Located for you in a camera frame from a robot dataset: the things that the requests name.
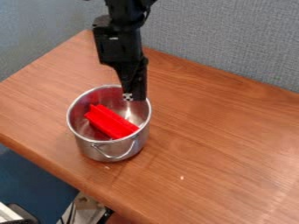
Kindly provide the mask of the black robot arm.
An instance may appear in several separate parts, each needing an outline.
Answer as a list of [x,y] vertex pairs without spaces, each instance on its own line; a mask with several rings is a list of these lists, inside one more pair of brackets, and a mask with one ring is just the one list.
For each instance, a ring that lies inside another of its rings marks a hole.
[[99,62],[113,67],[127,101],[147,97],[147,65],[141,28],[157,0],[105,0],[109,14],[93,24]]

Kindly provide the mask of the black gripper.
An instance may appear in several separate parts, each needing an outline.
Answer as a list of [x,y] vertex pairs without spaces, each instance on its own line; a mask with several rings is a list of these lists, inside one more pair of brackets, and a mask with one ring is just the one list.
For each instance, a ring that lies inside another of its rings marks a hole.
[[147,65],[141,29],[121,30],[109,15],[97,17],[93,33],[99,63],[117,71],[126,101],[145,101],[147,97]]

